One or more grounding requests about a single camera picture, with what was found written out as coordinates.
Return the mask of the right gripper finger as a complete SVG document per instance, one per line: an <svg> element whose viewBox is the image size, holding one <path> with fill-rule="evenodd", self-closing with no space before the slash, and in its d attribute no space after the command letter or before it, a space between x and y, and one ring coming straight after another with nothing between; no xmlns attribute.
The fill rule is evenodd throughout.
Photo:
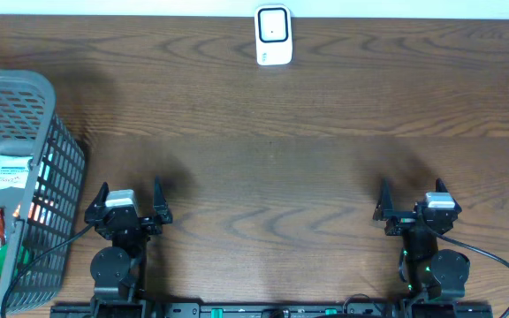
<svg viewBox="0 0 509 318"><path fill-rule="evenodd" d="M391 199L388 181L384 178L380 185L380 194L376 203L373 219L375 221L387 221L393 215L394 208Z"/></svg>
<svg viewBox="0 0 509 318"><path fill-rule="evenodd" d="M436 180L436 192L441 192L441 193L449 193L444 181L441 179L441 178L438 178ZM455 200L456 202L456 206L455 206L455 211L457 213L460 213L462 211L462 207L460 206L460 204Z"/></svg>

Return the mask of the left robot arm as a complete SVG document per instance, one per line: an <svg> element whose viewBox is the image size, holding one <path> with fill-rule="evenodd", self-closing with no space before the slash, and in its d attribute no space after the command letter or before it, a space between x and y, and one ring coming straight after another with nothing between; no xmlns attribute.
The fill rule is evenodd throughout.
<svg viewBox="0 0 509 318"><path fill-rule="evenodd" d="M161 309L144 296L147 243L173 221L160 178L154 182L153 209L152 216L140 216L133 190L111 191L106 183L86 209L84 221L111 243L90 264L91 317L155 317Z"/></svg>

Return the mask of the green lid jar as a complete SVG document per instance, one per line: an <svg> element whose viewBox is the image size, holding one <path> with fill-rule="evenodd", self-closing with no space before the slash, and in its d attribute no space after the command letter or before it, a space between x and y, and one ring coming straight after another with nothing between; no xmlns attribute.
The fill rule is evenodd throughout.
<svg viewBox="0 0 509 318"><path fill-rule="evenodd" d="M4 262L6 260L7 245L0 247L0 276L3 274ZM19 255L23 256L23 263L28 264L30 262L30 253L23 246L19 249Z"/></svg>

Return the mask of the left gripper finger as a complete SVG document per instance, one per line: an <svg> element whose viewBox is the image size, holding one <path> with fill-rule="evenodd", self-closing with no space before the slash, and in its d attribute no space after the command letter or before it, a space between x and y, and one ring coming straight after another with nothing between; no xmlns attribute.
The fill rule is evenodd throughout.
<svg viewBox="0 0 509 318"><path fill-rule="evenodd" d="M172 223L173 215L164 197L161 179L159 177L155 178L154 183L153 208L156 212L156 218L160 224Z"/></svg>
<svg viewBox="0 0 509 318"><path fill-rule="evenodd" d="M98 194L90 203L84 214L85 223L100 223L106 214L106 199L109 194L109 186L107 182L103 182Z"/></svg>

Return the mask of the small orange box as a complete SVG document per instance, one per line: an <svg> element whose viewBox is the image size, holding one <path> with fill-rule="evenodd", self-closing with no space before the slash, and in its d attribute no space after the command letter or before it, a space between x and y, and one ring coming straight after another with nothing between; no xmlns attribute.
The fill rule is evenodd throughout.
<svg viewBox="0 0 509 318"><path fill-rule="evenodd" d="M33 202L30 205L28 218L33 219L38 223L50 225L54 216L52 208L55 207L54 201L45 200L43 205L35 205Z"/></svg>

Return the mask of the teal wet wipes pack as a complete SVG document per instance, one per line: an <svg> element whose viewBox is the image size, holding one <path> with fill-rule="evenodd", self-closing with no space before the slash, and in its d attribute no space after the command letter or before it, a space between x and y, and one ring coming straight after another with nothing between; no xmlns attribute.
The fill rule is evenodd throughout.
<svg viewBox="0 0 509 318"><path fill-rule="evenodd" d="M32 156L0 155L0 190L25 189L32 161Z"/></svg>

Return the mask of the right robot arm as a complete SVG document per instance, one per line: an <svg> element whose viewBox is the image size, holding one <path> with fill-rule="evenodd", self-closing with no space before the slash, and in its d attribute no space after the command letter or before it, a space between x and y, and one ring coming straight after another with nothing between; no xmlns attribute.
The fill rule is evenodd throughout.
<svg viewBox="0 0 509 318"><path fill-rule="evenodd" d="M408 211L395 208L387 181L380 185L373 219L385 221L384 233L399 236L403 247L400 278L408 283L409 295L394 307L399 317L455 317L453 301L465 296L470 260L451 249L440 249L437 238L453 228L461 207L444 182L425 193Z"/></svg>

